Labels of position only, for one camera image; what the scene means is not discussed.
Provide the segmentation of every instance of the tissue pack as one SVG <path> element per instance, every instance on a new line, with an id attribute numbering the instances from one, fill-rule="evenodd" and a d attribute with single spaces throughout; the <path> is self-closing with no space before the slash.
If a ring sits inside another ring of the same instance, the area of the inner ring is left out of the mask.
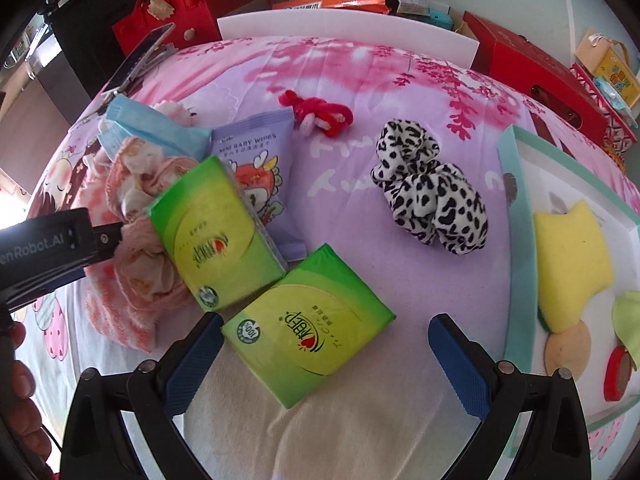
<path id="1" fill-rule="evenodd" d="M 285 263 L 227 166 L 209 157 L 149 209 L 152 224 L 204 310 L 221 310 L 276 282 Z"/>
<path id="2" fill-rule="evenodd" d="M 395 318 L 324 245 L 222 332 L 252 372 L 290 408 Z"/>

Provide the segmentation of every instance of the sponge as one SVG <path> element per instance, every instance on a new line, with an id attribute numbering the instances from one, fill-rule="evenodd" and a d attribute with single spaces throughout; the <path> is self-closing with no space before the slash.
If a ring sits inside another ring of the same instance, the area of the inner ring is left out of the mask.
<path id="1" fill-rule="evenodd" d="M 614 283 L 600 225 L 584 200 L 564 215 L 535 212 L 538 303 L 551 332 L 580 321 L 587 301 Z"/>

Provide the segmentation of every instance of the blue wipes package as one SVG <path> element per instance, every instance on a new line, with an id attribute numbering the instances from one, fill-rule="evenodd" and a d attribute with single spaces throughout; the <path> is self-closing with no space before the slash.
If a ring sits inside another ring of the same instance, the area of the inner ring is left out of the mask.
<path id="1" fill-rule="evenodd" d="M 180 126 L 157 110 L 124 95 L 118 95 L 109 104 L 105 118 L 111 124 L 98 134 L 98 140 L 111 160 L 127 137 L 140 137 L 162 146 L 166 156 L 190 156 L 199 162 L 205 158 L 210 128 Z"/>
<path id="2" fill-rule="evenodd" d="M 292 108 L 257 114 L 216 128 L 210 152 L 233 170 L 254 211 L 288 262 L 306 258 L 302 234 L 287 210 Z"/>

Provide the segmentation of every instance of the finger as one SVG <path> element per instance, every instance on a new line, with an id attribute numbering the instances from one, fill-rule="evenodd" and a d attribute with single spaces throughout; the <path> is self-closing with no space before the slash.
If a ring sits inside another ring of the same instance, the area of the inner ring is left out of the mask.
<path id="1" fill-rule="evenodd" d="M 24 338 L 27 337 L 27 329 L 24 325 L 18 321 L 14 321 L 14 325 L 9 331 L 9 337 L 14 342 L 14 348 L 18 348 L 22 343 L 24 343 Z"/>
<path id="2" fill-rule="evenodd" d="M 36 391 L 36 381 L 22 361 L 14 363 L 14 369 L 11 372 L 11 386 L 21 399 L 28 399 Z"/>
<path id="3" fill-rule="evenodd" d="M 7 417 L 7 422 L 18 435 L 25 436 L 42 427 L 40 410 L 31 399 L 18 402 Z"/>
<path id="4" fill-rule="evenodd" d="M 22 438 L 24 445 L 34 453 L 40 455 L 44 460 L 51 454 L 51 440 L 41 428 Z"/>

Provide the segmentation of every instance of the orange box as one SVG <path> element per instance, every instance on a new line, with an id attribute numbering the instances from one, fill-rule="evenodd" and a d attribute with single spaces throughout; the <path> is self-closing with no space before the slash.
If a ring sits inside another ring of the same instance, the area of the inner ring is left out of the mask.
<path id="1" fill-rule="evenodd" d="M 400 14 L 403 7 L 407 12 L 429 15 L 429 0 L 291 0 L 275 4 L 273 9 L 355 9 Z"/>

